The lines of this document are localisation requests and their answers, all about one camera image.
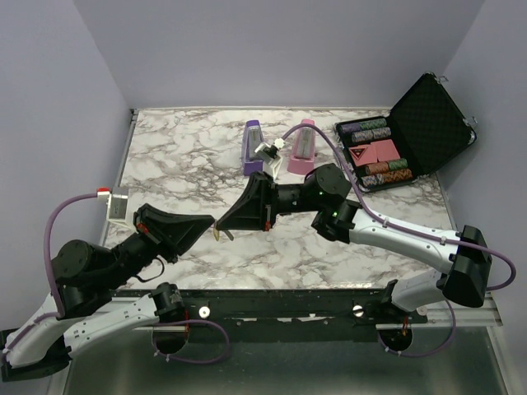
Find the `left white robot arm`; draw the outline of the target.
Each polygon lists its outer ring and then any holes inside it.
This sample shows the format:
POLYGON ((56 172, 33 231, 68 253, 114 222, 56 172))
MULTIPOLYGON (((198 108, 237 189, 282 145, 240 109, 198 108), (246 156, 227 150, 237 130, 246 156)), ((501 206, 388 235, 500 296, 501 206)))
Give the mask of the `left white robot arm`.
POLYGON ((187 319, 180 291, 167 282, 122 309, 95 313, 154 260, 176 263, 214 221, 210 215, 172 214, 145 204, 133 214, 135 231, 111 249, 79 239, 67 242, 51 261, 58 293, 22 327, 1 333, 2 381, 53 375, 80 351, 114 334, 187 319))

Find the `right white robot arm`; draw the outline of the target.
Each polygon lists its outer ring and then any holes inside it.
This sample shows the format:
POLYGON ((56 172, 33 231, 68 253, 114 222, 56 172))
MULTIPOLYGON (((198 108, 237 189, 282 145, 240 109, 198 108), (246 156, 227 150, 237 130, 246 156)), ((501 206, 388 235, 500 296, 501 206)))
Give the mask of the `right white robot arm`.
POLYGON ((378 305, 380 316, 391 323, 442 300, 469 308, 483 305, 492 259, 479 229, 434 230, 368 212, 348 199, 351 188, 333 164, 317 167, 300 184, 278 184, 269 174, 254 172, 215 227, 269 231, 280 215, 314 212, 311 226, 328 241, 369 245, 425 263, 430 271, 387 285, 378 305))

